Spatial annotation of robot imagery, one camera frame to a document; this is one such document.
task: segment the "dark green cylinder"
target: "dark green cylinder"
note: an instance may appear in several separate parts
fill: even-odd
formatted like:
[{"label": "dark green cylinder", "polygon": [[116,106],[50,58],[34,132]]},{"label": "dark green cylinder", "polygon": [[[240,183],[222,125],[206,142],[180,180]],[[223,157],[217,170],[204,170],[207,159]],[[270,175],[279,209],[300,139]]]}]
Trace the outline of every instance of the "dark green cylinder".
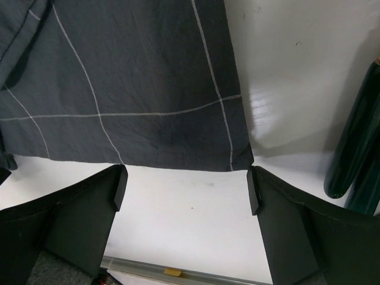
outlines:
[{"label": "dark green cylinder", "polygon": [[380,135],[376,138],[357,179],[347,208],[373,216],[380,201]]},{"label": "dark green cylinder", "polygon": [[380,130],[380,58],[369,68],[328,169],[324,188],[342,197],[362,167]]}]

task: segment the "cloth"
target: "cloth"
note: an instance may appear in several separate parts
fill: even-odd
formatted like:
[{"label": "cloth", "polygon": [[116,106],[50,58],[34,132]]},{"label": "cloth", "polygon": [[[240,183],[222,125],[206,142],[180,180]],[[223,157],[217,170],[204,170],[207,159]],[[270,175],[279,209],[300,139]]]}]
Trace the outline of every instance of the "cloth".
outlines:
[{"label": "cloth", "polygon": [[0,39],[7,153],[210,171],[253,162],[222,0],[0,0]]}]

